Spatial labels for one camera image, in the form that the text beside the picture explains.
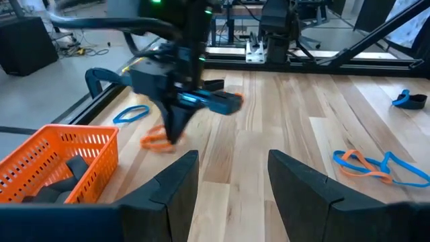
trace orange rubber band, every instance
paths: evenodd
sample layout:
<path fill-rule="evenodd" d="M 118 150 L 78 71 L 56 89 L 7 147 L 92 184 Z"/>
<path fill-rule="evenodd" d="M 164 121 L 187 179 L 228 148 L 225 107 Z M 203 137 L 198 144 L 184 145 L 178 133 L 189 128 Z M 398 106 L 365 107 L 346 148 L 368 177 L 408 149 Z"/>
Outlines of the orange rubber band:
<path fill-rule="evenodd" d="M 160 130 L 164 129 L 164 125 L 156 125 L 148 130 L 147 135 L 140 139 L 140 146 L 143 149 L 148 149 L 157 153 L 173 152 L 175 151 L 175 146 L 172 145 L 167 139 L 165 132 L 158 133 Z M 165 143 L 154 143 L 160 140 L 166 140 Z"/>
<path fill-rule="evenodd" d="M 345 154 L 343 154 L 341 159 L 346 162 L 348 160 L 348 158 L 350 158 L 350 156 L 352 156 L 352 154 L 356 155 L 358 158 L 358 161 L 361 164 L 363 164 L 364 167 L 369 169 L 371 172 L 365 173 L 365 174 L 357 174 L 357 173 L 349 172 L 345 168 L 343 168 L 343 166 L 340 166 L 339 169 L 341 170 L 342 173 L 344 173 L 345 175 L 353 176 L 353 177 L 377 176 L 379 179 L 381 179 L 381 182 L 384 182 L 385 184 L 392 184 L 393 179 L 392 179 L 391 175 L 388 175 L 387 173 L 378 171 L 372 164 L 370 164 L 368 161 L 366 161 L 364 156 L 357 150 L 349 150 L 349 151 L 345 152 Z"/>

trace wooden floor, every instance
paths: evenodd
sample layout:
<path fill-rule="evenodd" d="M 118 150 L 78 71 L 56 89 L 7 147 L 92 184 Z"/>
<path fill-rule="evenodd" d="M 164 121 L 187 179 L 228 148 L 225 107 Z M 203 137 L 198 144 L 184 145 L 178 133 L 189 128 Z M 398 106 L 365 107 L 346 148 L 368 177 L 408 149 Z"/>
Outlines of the wooden floor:
<path fill-rule="evenodd" d="M 200 186 L 189 241 L 288 240 L 269 183 L 269 149 L 279 149 L 382 202 L 430 201 L 430 188 L 345 177 L 332 161 L 333 151 L 339 149 L 358 149 L 377 159 L 392 151 L 430 173 L 429 108 L 408 111 L 391 106 L 404 88 L 429 95 L 430 81 L 212 70 L 204 76 L 225 78 L 226 91 L 245 95 L 244 106 L 232 116 L 199 111 L 176 153 L 140 149 L 140 137 L 161 123 L 161 117 L 147 99 L 129 89 L 93 121 L 113 125 L 112 118 L 125 107 L 152 108 L 146 118 L 120 127 L 120 165 L 100 202 L 121 198 L 190 149 L 200 153 Z M 424 182 L 391 167 L 396 179 Z"/>

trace metal frame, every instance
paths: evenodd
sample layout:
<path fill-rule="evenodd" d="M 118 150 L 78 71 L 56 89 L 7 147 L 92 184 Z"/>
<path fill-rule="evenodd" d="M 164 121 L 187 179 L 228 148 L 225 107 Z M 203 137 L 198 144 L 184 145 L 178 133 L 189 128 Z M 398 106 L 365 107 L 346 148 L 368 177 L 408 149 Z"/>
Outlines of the metal frame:
<path fill-rule="evenodd" d="M 276 71 L 291 73 L 320 73 L 331 75 L 371 75 L 392 77 L 424 77 L 429 78 L 430 48 L 420 60 L 396 59 L 363 59 L 354 58 L 357 54 L 377 42 L 383 36 L 397 29 L 420 12 L 430 7 L 429 0 L 419 0 L 405 9 L 402 13 L 386 22 L 370 33 L 362 41 L 350 49 L 343 50 L 331 58 L 315 57 L 317 64 L 303 63 L 295 58 L 290 63 L 246 63 L 244 54 L 214 54 L 209 53 L 206 69 L 241 70 L 241 71 Z M 124 86 L 110 85 L 102 91 L 77 117 L 69 124 L 88 124 L 98 115 L 122 90 Z"/>

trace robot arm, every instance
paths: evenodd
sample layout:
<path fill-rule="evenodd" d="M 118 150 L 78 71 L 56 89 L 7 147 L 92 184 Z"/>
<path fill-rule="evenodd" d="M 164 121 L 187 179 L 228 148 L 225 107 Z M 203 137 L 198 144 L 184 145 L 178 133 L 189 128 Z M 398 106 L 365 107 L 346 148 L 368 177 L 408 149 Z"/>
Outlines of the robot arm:
<path fill-rule="evenodd" d="M 189 119 L 201 108 L 229 115 L 241 108 L 241 97 L 202 89 L 202 71 L 212 13 L 220 5 L 212 0 L 107 0 L 107 17 L 60 16 L 80 0 L 59 1 L 50 12 L 60 28 L 115 29 L 124 33 L 134 56 L 120 83 L 147 95 L 160 109 L 167 139 L 175 144 Z M 158 50 L 138 50 L 131 34 L 152 32 L 168 40 Z"/>

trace black speaker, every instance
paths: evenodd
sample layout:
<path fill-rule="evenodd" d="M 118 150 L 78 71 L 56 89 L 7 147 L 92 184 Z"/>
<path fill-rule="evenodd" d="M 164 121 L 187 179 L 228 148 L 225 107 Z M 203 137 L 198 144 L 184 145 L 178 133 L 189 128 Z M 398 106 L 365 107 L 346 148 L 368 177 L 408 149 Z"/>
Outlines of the black speaker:
<path fill-rule="evenodd" d="M 8 75 L 26 76 L 58 60 L 40 17 L 0 22 L 0 65 Z"/>

